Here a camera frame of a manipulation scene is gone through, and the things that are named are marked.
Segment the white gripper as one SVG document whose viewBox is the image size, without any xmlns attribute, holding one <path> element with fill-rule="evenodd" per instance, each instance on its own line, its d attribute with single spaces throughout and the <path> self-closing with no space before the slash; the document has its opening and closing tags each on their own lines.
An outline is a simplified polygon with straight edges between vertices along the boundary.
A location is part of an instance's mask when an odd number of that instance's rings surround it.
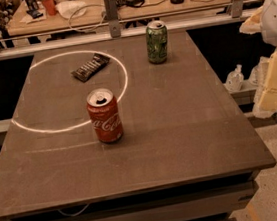
<svg viewBox="0 0 277 221">
<path fill-rule="evenodd" d="M 263 5 L 241 24 L 239 31 L 257 34 L 262 29 L 264 42 L 277 46 L 277 0 L 265 0 Z M 257 118 L 270 118 L 277 113 L 277 48 L 270 57 L 260 58 L 257 71 L 252 112 Z"/>
</svg>

